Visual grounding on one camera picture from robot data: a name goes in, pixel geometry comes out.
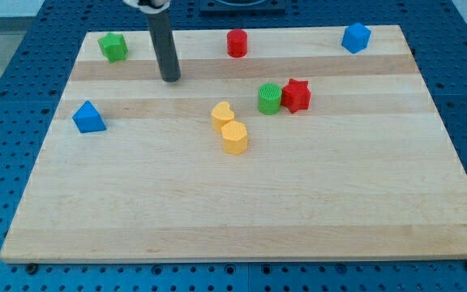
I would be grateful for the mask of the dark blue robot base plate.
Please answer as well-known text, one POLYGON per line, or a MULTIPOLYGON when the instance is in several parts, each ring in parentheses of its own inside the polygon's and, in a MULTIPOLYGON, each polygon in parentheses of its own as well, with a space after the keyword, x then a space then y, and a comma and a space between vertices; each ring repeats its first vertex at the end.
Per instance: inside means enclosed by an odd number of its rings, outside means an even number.
POLYGON ((288 0, 199 0, 201 15, 285 12, 288 0))

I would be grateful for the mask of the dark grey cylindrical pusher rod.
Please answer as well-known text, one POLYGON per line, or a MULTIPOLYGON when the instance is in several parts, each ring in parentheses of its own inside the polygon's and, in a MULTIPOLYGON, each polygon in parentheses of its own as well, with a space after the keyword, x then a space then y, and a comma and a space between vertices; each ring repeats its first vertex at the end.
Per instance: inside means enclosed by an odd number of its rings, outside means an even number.
POLYGON ((161 78, 173 83, 181 78, 174 36, 167 10, 148 14, 148 27, 161 78))

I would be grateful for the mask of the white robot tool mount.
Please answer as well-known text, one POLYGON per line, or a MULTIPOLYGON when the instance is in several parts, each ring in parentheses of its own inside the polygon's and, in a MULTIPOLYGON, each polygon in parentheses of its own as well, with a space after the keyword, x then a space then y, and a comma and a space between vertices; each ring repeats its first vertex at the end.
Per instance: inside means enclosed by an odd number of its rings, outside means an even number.
POLYGON ((166 9, 170 0, 122 0, 128 6, 134 8, 166 9))

